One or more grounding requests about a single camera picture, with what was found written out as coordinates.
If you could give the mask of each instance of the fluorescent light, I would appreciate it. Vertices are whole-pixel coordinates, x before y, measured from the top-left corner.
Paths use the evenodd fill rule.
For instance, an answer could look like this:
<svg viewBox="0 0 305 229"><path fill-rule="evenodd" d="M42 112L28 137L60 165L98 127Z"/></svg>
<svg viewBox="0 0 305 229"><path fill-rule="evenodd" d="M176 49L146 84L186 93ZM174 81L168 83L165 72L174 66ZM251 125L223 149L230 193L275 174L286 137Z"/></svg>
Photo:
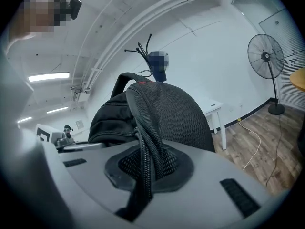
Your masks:
<svg viewBox="0 0 305 229"><path fill-rule="evenodd" d="M53 113L53 112L56 112L56 111L60 111L60 110L64 110L64 109L67 109L69 107L64 107L64 108L61 108L61 109L55 109L55 110L51 110L51 111L48 111L47 114L50 114L50 113Z"/></svg>
<svg viewBox="0 0 305 229"><path fill-rule="evenodd" d="M36 82L36 81L44 81L44 80L51 80L51 79L61 79L61 78L69 78L69 76L70 76L70 73L68 73L68 72L38 74L38 75L29 76L29 81Z"/></svg>
<svg viewBox="0 0 305 229"><path fill-rule="evenodd" d="M27 120L31 120L31 119L32 119L32 117L28 117L28 118L25 118L25 119L17 121L17 123L20 123L20 122L23 122L23 121L27 121Z"/></svg>

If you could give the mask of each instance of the standing fan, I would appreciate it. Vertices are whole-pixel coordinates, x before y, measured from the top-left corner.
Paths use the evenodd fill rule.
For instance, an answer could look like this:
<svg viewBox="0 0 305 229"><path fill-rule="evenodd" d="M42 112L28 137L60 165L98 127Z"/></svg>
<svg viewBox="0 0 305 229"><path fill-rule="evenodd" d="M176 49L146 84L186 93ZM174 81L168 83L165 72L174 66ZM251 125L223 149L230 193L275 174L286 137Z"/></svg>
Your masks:
<svg viewBox="0 0 305 229"><path fill-rule="evenodd" d="M281 115L285 108L277 103L275 78L280 75L284 67L284 54L271 36L258 34L254 36L248 45L248 58L254 71L265 79L272 79L275 104L269 106L268 111L273 115Z"/></svg>

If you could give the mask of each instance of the table leg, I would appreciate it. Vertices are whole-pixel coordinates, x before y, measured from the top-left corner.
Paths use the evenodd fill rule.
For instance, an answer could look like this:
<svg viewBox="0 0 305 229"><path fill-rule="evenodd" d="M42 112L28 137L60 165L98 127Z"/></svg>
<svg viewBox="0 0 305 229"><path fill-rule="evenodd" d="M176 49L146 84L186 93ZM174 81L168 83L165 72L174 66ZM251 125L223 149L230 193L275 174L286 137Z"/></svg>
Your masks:
<svg viewBox="0 0 305 229"><path fill-rule="evenodd" d="M220 113L220 111L217 112L218 115L218 120L219 120L219 124L220 124L220 133L221 133L221 141L223 143L223 150L227 149L227 141L226 141L226 136L225 136L225 128L224 128L224 122L222 119L222 115Z"/></svg>
<svg viewBox="0 0 305 229"><path fill-rule="evenodd" d="M216 127L216 116L215 116L215 113L212 114L212 124L213 124L213 128L214 128L214 133L217 134L217 127Z"/></svg>

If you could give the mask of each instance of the yellow object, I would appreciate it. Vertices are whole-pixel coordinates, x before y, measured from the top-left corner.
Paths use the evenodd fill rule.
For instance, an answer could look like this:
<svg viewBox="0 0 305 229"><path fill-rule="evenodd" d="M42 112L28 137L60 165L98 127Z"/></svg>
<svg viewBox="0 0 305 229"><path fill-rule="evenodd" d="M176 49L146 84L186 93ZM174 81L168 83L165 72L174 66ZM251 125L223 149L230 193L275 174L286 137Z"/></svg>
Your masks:
<svg viewBox="0 0 305 229"><path fill-rule="evenodd" d="M305 67L298 69L290 75L290 82L296 88L305 92Z"/></svg>

